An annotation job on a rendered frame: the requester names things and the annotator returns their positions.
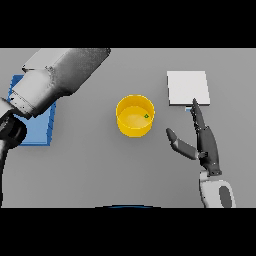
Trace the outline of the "blue tray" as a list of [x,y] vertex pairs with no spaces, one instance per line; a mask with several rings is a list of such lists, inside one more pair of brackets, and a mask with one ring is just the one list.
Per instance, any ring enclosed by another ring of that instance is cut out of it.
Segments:
[[22,146],[50,145],[56,109],[52,92],[50,78],[45,73],[31,71],[12,77],[8,102],[27,127]]

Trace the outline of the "pale square scale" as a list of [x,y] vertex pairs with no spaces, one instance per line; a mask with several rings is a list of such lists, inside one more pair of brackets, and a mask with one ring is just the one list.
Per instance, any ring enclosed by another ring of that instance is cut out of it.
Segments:
[[210,105],[210,94],[205,71],[168,71],[168,100],[170,106],[191,108],[193,99],[200,106]]

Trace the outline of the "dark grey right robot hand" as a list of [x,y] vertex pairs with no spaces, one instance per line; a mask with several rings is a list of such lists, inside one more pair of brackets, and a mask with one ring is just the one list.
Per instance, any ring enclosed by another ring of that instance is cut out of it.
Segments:
[[197,138],[197,147],[181,140],[175,132],[167,128],[166,134],[171,148],[190,160],[198,160],[209,176],[222,174],[216,139],[209,126],[205,125],[203,114],[196,99],[193,99],[190,110]]

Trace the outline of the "yellow bowl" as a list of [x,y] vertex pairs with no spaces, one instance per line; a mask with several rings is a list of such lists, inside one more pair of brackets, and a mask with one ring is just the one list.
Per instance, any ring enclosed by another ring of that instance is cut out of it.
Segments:
[[154,122],[155,108],[145,96],[130,94],[116,106],[116,123],[120,132],[130,138],[145,136]]

